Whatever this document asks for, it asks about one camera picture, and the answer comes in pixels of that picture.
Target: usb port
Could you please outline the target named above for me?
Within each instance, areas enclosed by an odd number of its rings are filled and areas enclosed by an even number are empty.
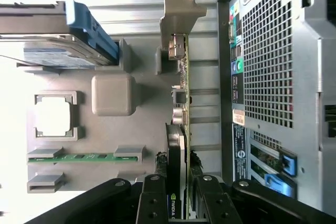
[[[265,174],[265,186],[291,197],[297,198],[297,184],[283,174]]]
[[[238,100],[238,90],[233,90],[233,100]]]
[[[229,42],[230,44],[233,44],[235,42],[235,37],[234,37],[234,27],[233,27],[233,21],[229,21]]]
[[[232,76],[232,87],[237,87],[238,86],[238,77]]]
[[[236,56],[236,49],[235,48],[231,48],[231,60],[236,60],[237,56]]]
[[[242,53],[241,53],[241,47],[240,47],[240,46],[237,46],[237,47],[236,47],[236,56],[239,57],[239,56],[241,56],[241,55],[242,55]]]

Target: blue latch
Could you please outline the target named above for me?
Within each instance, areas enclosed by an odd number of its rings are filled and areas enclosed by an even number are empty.
[[[297,176],[297,156],[285,149],[279,149],[280,162],[282,163],[282,172],[290,177]]]
[[[297,198],[297,185],[285,175],[282,174],[265,174],[265,186],[286,195],[288,197]]]
[[[119,63],[118,45],[102,29],[85,4],[66,1],[66,19],[70,29],[80,30],[87,36],[87,44],[90,47],[106,52],[103,56],[116,65]]]

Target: circuit board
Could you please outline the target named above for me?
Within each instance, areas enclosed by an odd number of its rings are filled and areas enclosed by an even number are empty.
[[[189,217],[189,205],[190,205],[190,196],[191,196],[191,173],[190,173],[190,142],[191,142],[191,133],[190,133],[190,63],[189,63],[189,43],[188,43],[188,35],[184,35],[185,39],[185,57],[181,60],[181,87],[185,90],[186,95],[186,103],[182,105],[183,109],[186,111],[186,124],[184,127],[184,132],[186,136],[186,153],[187,153],[187,175],[186,175],[186,194],[187,202],[186,202],[186,217]]]
[[[265,153],[253,145],[250,146],[250,152],[260,161],[264,162],[266,165],[276,170],[277,172],[282,171],[282,162],[279,159]]]
[[[29,158],[28,163],[137,162],[137,157],[115,157],[113,153],[61,154],[51,158]]]

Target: screw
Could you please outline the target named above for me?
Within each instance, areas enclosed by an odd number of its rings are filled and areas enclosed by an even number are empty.
[[[149,215],[149,218],[151,219],[154,219],[158,216],[158,214],[156,212],[152,212],[150,215]]]
[[[204,176],[203,179],[204,179],[205,181],[210,181],[210,180],[212,180],[212,178],[211,178],[210,176]]]
[[[247,187],[248,186],[248,183],[246,181],[240,181],[239,182],[239,185],[240,186],[243,186],[243,187]]]
[[[159,180],[159,176],[153,176],[153,177],[151,177],[151,180]]]
[[[120,181],[120,182],[117,182],[117,183],[115,184],[115,186],[123,186],[124,184],[125,184],[124,181]]]

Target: ventilation grille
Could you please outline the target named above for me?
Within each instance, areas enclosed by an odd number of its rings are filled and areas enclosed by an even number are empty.
[[[281,142],[269,136],[265,136],[256,131],[251,131],[251,138],[261,144],[264,144],[272,149],[281,149]]]
[[[291,3],[262,0],[243,28],[246,116],[293,128]]]

